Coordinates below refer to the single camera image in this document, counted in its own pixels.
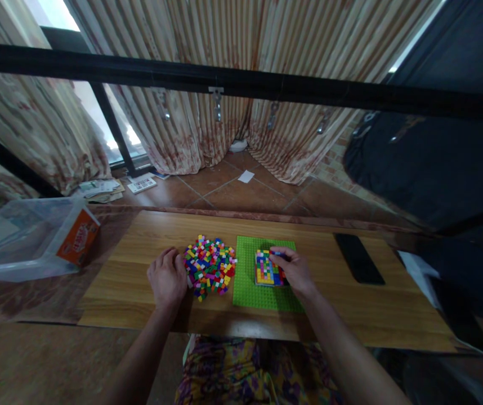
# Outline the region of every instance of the green baseplate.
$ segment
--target green baseplate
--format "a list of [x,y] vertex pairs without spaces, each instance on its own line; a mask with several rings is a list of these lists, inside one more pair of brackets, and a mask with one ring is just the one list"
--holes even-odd
[[254,261],[258,249],[288,246],[296,250],[293,241],[238,236],[236,245],[236,275],[232,304],[239,307],[274,309],[285,312],[304,312],[290,287],[257,286],[254,283]]

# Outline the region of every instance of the hand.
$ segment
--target hand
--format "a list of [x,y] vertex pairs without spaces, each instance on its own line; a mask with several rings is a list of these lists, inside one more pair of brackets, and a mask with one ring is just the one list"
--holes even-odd
[[184,260],[175,247],[164,250],[147,269],[155,297],[155,308],[176,308],[187,291]]
[[290,262],[287,262],[279,256],[270,254],[270,260],[285,271],[292,291],[294,291],[298,298],[308,298],[317,292],[305,256],[296,253],[286,246],[273,246],[270,248],[270,251],[284,253],[290,259]]

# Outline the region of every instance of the plastic storage container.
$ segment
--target plastic storage container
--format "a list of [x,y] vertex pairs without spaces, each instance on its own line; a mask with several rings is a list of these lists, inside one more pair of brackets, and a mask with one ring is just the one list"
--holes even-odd
[[78,272],[99,226],[81,198],[10,201],[0,210],[0,280]]

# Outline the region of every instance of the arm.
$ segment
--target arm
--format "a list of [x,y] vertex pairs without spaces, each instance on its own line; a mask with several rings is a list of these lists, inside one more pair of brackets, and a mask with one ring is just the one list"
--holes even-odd
[[155,311],[105,385],[97,403],[145,404],[157,373],[164,344],[187,290],[183,259],[171,247],[147,270]]
[[270,248],[288,256],[290,262],[270,256],[282,267],[303,305],[334,382],[349,404],[408,404],[406,396],[358,341],[311,279],[307,259],[288,247]]

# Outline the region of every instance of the tabletop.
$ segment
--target tabletop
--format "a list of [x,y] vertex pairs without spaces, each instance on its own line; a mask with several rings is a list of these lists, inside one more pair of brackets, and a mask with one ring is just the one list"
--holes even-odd
[[[360,237],[386,280],[385,286],[354,280],[334,232]],[[199,234],[219,237],[234,248],[238,235],[292,240],[297,251],[308,257],[319,290],[363,344],[456,352],[453,333],[377,232],[153,211],[143,211],[135,218],[103,265],[80,301],[84,313],[78,324],[141,329],[154,309],[146,278],[150,262],[170,246],[183,251]],[[235,288],[234,276],[224,296],[210,294],[198,302],[188,292],[172,331],[315,340],[304,314],[233,306]]]

